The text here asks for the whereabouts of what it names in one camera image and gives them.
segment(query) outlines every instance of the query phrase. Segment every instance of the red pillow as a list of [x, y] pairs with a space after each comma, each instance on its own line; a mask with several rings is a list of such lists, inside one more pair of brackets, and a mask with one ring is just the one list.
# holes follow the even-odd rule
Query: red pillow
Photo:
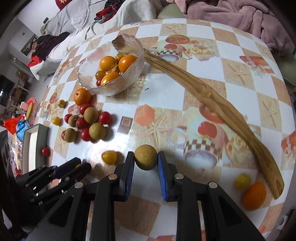
[[72, 0], [55, 0], [57, 7], [62, 10], [66, 5], [71, 2]]

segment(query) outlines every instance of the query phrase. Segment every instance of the yellow cherry tomato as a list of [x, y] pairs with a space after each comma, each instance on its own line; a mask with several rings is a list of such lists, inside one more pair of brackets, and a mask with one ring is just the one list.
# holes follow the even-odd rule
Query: yellow cherry tomato
[[122, 57], [118, 62], [120, 72], [125, 73], [136, 60], [137, 57], [131, 54]]
[[250, 185], [251, 178], [244, 173], [239, 174], [234, 181], [234, 187], [236, 190], [246, 190]]
[[100, 60], [100, 69], [104, 71], [109, 71], [112, 65], [116, 64], [117, 60], [112, 56], [105, 56]]
[[59, 117], [55, 117], [55, 118], [53, 118], [52, 123], [53, 123], [55, 126], [59, 126], [59, 125], [61, 124], [61, 118], [59, 118]]
[[59, 100], [59, 102], [57, 103], [57, 105], [60, 108], [64, 108], [66, 106], [66, 102], [64, 100]]
[[103, 161], [108, 165], [114, 165], [117, 161], [117, 153], [115, 151], [105, 151], [102, 153]]
[[96, 80], [98, 80], [98, 79], [102, 79], [105, 75], [106, 75], [105, 71], [99, 70], [99, 71], [96, 73]]
[[118, 78], [119, 76], [120, 76], [120, 74], [117, 72], [110, 72], [102, 78], [101, 85], [105, 85], [109, 81], [112, 81], [112, 80]]
[[125, 56], [124, 54], [118, 54], [116, 55], [115, 59], [117, 60], [117, 62], [119, 62], [124, 56]]

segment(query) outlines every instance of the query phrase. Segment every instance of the blue gripper pad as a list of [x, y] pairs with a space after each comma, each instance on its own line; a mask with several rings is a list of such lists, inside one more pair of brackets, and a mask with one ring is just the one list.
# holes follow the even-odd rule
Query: blue gripper pad
[[126, 192], [125, 192], [125, 198], [126, 200], [128, 200], [128, 197], [131, 193], [131, 182], [133, 180], [133, 170], [135, 168], [135, 161], [132, 161], [130, 166], [129, 166], [129, 169], [128, 169], [128, 175], [126, 177]]
[[167, 185], [167, 180], [165, 177], [165, 171], [163, 168], [163, 163], [161, 160], [161, 153], [159, 152], [157, 157], [158, 157], [158, 161], [157, 161], [157, 168], [158, 168], [158, 175], [159, 175], [159, 181], [160, 181], [160, 189], [161, 189], [161, 194], [163, 195], [163, 199], [165, 201], [168, 200], [168, 185]]

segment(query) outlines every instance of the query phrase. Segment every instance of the clothing pile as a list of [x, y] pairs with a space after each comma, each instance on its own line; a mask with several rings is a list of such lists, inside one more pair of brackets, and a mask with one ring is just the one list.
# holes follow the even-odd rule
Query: clothing pile
[[294, 45], [274, 14], [256, 0], [167, 0], [176, 3], [186, 18], [223, 23], [262, 39], [274, 56]]
[[96, 14], [94, 20], [98, 23], [104, 23], [110, 20], [117, 13], [124, 1], [125, 0], [107, 0], [104, 9]]
[[27, 65], [28, 67], [37, 65], [43, 60], [46, 60], [46, 57], [52, 51], [52, 49], [57, 46], [59, 43], [64, 41], [68, 37], [69, 33], [64, 32], [59, 36], [51, 36], [50, 34], [43, 35], [36, 40], [37, 46], [35, 52], [33, 52], [31, 57], [31, 62]]

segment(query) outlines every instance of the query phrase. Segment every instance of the plastic bag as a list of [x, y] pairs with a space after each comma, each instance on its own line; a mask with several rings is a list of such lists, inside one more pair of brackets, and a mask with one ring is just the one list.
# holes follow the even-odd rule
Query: plastic bag
[[3, 125], [13, 135], [14, 133], [16, 133], [16, 125], [20, 120], [23, 120], [21, 116], [8, 119], [3, 122]]
[[30, 127], [29, 123], [26, 120], [21, 120], [17, 123], [17, 137], [18, 139], [23, 142], [25, 130], [27, 130]]

